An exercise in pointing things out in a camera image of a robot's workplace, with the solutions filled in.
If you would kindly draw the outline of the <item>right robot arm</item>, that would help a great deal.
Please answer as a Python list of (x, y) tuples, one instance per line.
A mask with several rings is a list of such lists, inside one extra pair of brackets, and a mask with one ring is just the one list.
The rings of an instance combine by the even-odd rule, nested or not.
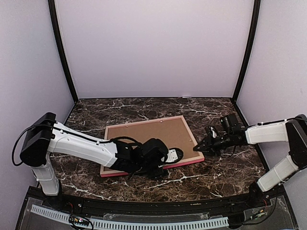
[(219, 156), (221, 150), (230, 147), (270, 143), (288, 145), (287, 155), (259, 178), (254, 183), (255, 190), (245, 196), (245, 204), (249, 208), (255, 208), (263, 201), (263, 193), (285, 183), (307, 167), (306, 115), (243, 126), (235, 114), (229, 114), (221, 117), (220, 122), (224, 133), (219, 134), (214, 126), (208, 126), (206, 136), (194, 146), (194, 151), (202, 152), (206, 156)]

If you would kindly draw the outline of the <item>black front rail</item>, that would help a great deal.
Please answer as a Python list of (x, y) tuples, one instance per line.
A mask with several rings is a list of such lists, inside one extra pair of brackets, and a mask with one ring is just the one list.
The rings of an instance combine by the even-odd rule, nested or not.
[(41, 190), (29, 187), (26, 198), (34, 198), (48, 207), (55, 207), (82, 216), (102, 217), (106, 214), (132, 216), (167, 216), (209, 214), (212, 216), (242, 216), (249, 208), (264, 206), (265, 210), (273, 204), (277, 192), (275, 189), (262, 196), (252, 197), (241, 194), (224, 198), (204, 199), (184, 202), (121, 202), (91, 199), (63, 194), (60, 198), (46, 198)]

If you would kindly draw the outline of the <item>black corner post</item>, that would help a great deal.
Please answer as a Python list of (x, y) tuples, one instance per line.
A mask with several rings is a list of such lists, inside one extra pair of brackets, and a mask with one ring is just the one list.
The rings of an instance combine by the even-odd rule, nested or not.
[(249, 60), (251, 57), (252, 48), (253, 48), (254, 39), (255, 39), (256, 30), (257, 30), (257, 25), (258, 25), (260, 6), (261, 6), (261, 0), (254, 0), (246, 49), (245, 49), (245, 53), (243, 56), (242, 65), (240, 68), (238, 79), (236, 82), (235, 90), (232, 96), (232, 101), (234, 104), (237, 103), (237, 100), (239, 98), (239, 95), (240, 95), (240, 92), (243, 86), (245, 75), (248, 69), (248, 64), (249, 64)]
[(49, 14), (50, 14), (50, 19), (51, 19), (53, 34), (54, 34), (60, 62), (62, 65), (62, 69), (64, 72), (65, 80), (68, 85), (73, 102), (77, 103), (79, 98), (77, 96), (77, 92), (76, 92), (76, 89), (73, 83), (73, 79), (71, 76), (71, 72), (69, 69), (69, 65), (68, 65), (65, 50), (64, 50), (64, 45), (63, 45), (60, 27), (59, 27), (59, 20), (57, 16), (56, 2), (54, 0), (48, 0), (47, 2), (48, 2), (48, 8), (49, 8)]

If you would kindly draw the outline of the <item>right black corner post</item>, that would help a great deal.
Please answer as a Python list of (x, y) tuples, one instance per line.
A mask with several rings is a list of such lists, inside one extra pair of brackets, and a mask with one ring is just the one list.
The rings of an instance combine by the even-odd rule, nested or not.
[(249, 64), (249, 60), (251, 57), (252, 48), (253, 48), (254, 39), (255, 39), (256, 30), (257, 30), (257, 25), (258, 25), (260, 6), (261, 6), (261, 0), (254, 0), (246, 49), (245, 49), (245, 53), (243, 56), (242, 65), (240, 68), (238, 79), (236, 82), (235, 90), (232, 96), (232, 101), (234, 104), (237, 103), (237, 100), (239, 98), (239, 95), (240, 95), (240, 92), (243, 86), (245, 75), (248, 69), (248, 64)]

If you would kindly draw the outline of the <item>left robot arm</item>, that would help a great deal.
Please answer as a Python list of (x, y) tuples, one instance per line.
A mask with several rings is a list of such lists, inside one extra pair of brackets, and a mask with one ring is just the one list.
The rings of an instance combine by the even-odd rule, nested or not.
[(32, 169), (43, 193), (57, 209), (65, 208), (68, 199), (60, 192), (60, 182), (49, 159), (51, 153), (71, 155), (126, 173), (150, 173), (166, 163), (169, 153), (163, 141), (156, 138), (140, 143), (130, 137), (105, 140), (83, 134), (56, 121), (51, 112), (26, 128), (17, 140), (21, 138), (21, 163)]

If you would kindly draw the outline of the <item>left black corner post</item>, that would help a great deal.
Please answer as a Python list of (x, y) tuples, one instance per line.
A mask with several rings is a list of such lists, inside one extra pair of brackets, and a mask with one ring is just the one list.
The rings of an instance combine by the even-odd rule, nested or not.
[(48, 0), (47, 2), (48, 2), (48, 8), (49, 8), (49, 14), (50, 14), (50, 19), (51, 19), (53, 34), (54, 34), (60, 62), (62, 65), (62, 69), (64, 72), (65, 80), (68, 85), (73, 102), (77, 103), (79, 98), (77, 96), (77, 92), (76, 92), (76, 89), (73, 83), (73, 79), (71, 76), (71, 72), (69, 69), (69, 65), (68, 65), (65, 50), (64, 50), (64, 45), (63, 45), (60, 27), (59, 27), (59, 20), (57, 16), (56, 2), (54, 0)]

